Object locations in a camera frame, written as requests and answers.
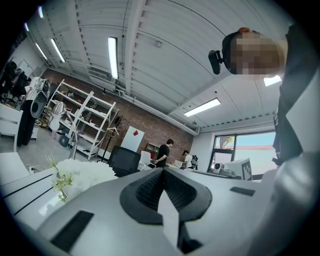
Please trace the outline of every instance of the computer monitor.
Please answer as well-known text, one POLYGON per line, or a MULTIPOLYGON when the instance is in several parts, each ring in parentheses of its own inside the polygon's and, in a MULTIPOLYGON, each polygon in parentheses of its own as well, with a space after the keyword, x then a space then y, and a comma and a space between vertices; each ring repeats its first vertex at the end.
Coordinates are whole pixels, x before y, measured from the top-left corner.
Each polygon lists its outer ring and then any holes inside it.
POLYGON ((141 155, 137 152, 121 146, 114 146, 108 160, 108 165, 117 175, 125 176, 138 171, 140 158, 141 155))

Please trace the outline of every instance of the person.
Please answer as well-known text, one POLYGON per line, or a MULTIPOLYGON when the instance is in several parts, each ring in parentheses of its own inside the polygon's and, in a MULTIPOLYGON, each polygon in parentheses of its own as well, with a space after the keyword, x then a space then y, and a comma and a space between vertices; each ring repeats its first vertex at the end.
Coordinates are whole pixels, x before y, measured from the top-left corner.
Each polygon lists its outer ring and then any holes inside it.
POLYGON ((172 139, 168 139, 166 144, 161 145, 159 148, 158 156, 154 161, 156 167, 165 167, 166 161, 170 153, 170 148, 173 147, 174 141, 172 139))
POLYGON ((40 91, 44 91, 47 98, 49 98, 50 81, 36 76, 31 80, 30 85, 28 87, 26 86, 25 88, 27 88, 27 93, 22 101, 22 105, 20 108, 23 113, 21 116, 16 141, 16 145, 18 147, 21 147, 22 144, 27 146, 31 139, 36 122, 36 119, 31 115, 31 105, 40 91))
POLYGON ((182 155, 185 156, 185 159, 181 168, 193 169, 193 165, 192 165, 193 156, 190 154, 190 152, 188 150, 184 150, 182 155))
POLYGON ((300 95, 316 77, 319 57, 313 43, 298 24, 289 27, 286 39, 273 41, 247 27, 227 35, 220 51, 210 51, 209 60, 215 74, 220 73, 220 64, 235 75, 249 79, 282 79, 278 108, 274 112, 275 139, 273 147, 280 166, 283 162, 299 156, 301 143, 287 119, 287 113, 300 95))

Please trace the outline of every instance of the flower bouquet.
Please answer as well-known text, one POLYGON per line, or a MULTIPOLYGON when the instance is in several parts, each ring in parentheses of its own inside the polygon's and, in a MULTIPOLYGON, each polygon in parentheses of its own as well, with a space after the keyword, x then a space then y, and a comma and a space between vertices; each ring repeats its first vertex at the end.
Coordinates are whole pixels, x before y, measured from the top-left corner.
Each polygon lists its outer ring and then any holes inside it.
POLYGON ((66 159, 58 164, 48 157, 51 167, 55 169, 52 187, 60 191, 58 198, 67 203, 88 188, 99 183, 117 179, 115 172, 104 162, 81 162, 66 159))

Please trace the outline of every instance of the bag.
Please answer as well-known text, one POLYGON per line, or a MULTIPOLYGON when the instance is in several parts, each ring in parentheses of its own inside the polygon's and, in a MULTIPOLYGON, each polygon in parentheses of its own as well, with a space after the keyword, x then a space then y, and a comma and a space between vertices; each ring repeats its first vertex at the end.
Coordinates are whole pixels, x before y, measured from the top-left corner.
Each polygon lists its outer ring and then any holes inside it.
POLYGON ((198 170, 198 157, 197 157, 197 155, 192 156, 191 164, 192 164, 192 168, 194 170, 198 170))

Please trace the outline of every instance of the window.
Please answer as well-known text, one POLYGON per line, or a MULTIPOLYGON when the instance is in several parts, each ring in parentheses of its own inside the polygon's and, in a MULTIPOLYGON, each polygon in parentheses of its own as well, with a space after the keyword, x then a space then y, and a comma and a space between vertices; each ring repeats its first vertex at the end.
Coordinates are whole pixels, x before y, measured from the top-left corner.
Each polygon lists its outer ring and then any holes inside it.
POLYGON ((215 163, 228 163, 233 160, 235 136, 216 136, 209 169, 213 169, 215 163))
POLYGON ((250 158, 253 176, 277 168, 277 165, 272 161, 272 158, 277 158, 273 148, 275 136, 275 132, 238 135, 234 161, 250 158))
POLYGON ((216 136, 209 169, 213 169, 215 163, 225 164, 249 158, 253 179, 261 180, 266 171, 277 167, 272 161, 276 158, 273 148, 275 136, 275 132, 216 136))
POLYGON ((215 139, 214 148, 221 150, 234 149, 235 136, 219 136, 215 139))

